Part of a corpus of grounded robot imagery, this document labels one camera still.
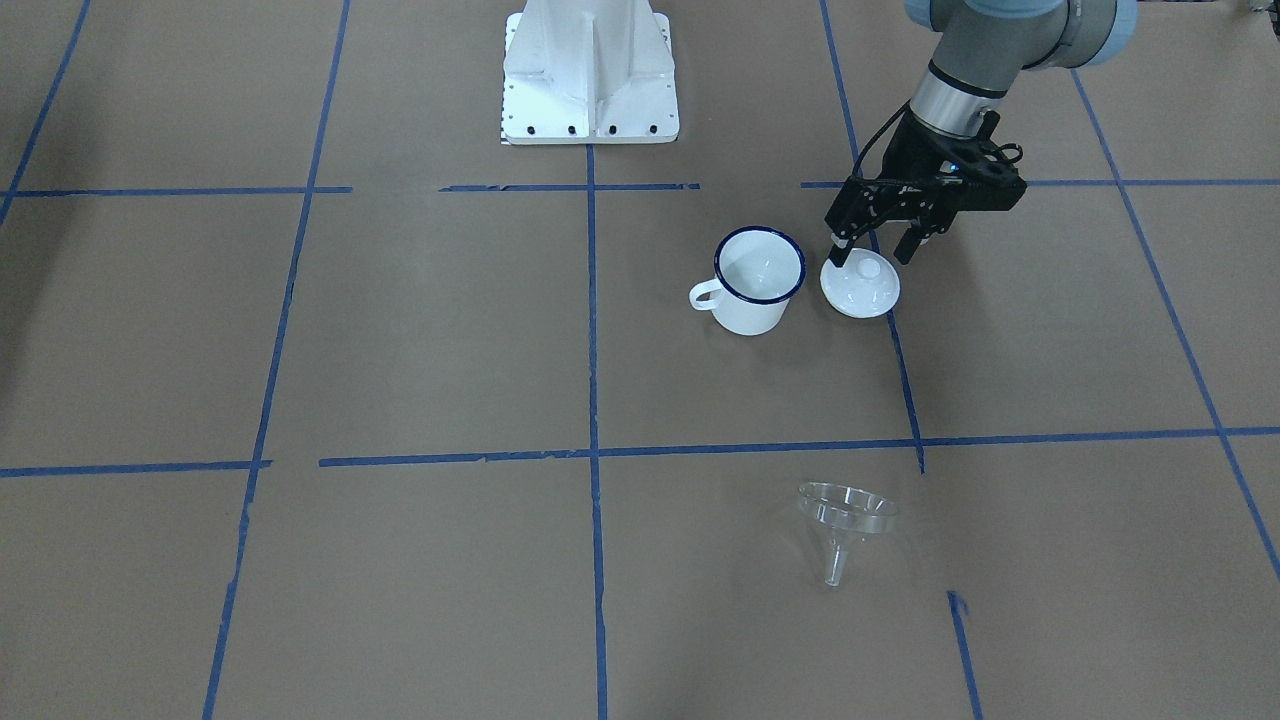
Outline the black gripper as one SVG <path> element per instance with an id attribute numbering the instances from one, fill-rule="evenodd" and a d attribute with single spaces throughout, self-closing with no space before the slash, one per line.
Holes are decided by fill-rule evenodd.
<path id="1" fill-rule="evenodd" d="M 931 128 L 908 105 L 872 136 L 824 215 L 833 266 L 845 266 L 856 238 L 887 222 L 910 224 L 895 247 L 904 266 L 929 236 L 951 227 L 960 211 L 948 201 L 948 187 L 957 181 L 945 155 L 948 138 L 968 137 Z"/>

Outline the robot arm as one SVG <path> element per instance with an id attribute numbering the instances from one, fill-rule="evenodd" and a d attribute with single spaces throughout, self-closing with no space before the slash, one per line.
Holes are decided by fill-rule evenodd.
<path id="1" fill-rule="evenodd" d="M 826 213 L 828 255 L 846 264 L 864 234 L 906 229 L 901 264 L 968 211 L 1007 211 L 1027 191 L 1021 147 L 996 143 L 998 106 L 1020 73 L 1108 61 L 1137 31 L 1134 1 L 909 1 L 908 14 L 940 37 L 911 97 L 877 131 L 888 145 L 867 178 L 863 147 Z"/>

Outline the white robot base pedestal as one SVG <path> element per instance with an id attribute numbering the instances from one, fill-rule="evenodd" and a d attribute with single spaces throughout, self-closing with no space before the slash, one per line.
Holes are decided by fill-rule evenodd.
<path id="1" fill-rule="evenodd" d="M 506 18 L 502 142 L 671 143 L 680 131 L 671 23 L 649 1 L 527 1 Z"/>

